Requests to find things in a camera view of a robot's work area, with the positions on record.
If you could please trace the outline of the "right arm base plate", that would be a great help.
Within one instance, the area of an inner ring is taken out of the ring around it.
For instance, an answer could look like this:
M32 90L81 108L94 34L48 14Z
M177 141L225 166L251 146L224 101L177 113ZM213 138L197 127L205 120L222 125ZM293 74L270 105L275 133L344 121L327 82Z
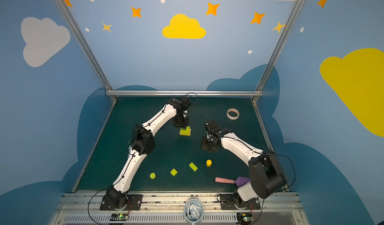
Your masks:
M218 194L217 200L220 202L222 210L260 210L261 203L258 198L247 202L241 202L238 205L235 202L234 194Z

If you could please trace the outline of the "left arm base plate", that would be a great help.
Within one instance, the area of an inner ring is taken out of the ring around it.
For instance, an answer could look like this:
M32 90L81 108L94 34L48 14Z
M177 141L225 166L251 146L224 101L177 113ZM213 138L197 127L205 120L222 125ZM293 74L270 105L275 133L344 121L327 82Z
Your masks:
M103 196L100 211L138 211L142 204L142 195L123 195L114 204L107 195Z

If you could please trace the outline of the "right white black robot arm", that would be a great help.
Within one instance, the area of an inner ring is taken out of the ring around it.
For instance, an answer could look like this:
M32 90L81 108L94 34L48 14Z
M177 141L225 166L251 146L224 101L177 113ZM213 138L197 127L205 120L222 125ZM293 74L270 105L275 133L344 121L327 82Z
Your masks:
M207 135L201 141L203 150L212 152L224 148L249 168L250 181L234 191L238 207L252 199L266 199L287 184L278 155L273 151L253 147L228 129L221 129L214 120L206 122L204 127Z

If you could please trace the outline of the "small green square block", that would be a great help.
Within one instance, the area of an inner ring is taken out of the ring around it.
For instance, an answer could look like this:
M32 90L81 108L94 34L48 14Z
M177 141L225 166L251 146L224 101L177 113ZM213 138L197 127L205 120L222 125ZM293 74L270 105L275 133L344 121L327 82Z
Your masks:
M174 177L174 176L178 173L178 171L177 171L176 169L172 169L172 170L170 171L170 173L171 173L171 175Z

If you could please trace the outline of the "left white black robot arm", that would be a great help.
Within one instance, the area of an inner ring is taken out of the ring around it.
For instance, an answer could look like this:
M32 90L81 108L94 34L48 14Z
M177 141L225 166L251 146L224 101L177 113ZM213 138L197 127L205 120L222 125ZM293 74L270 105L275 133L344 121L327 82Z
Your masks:
M153 152L156 146L155 135L169 120L177 128L187 128L187 117L191 101L187 97L170 98L166 104L147 122L135 125L129 156L122 171L102 198L101 210L124 210L129 203L128 191L132 180L143 160Z

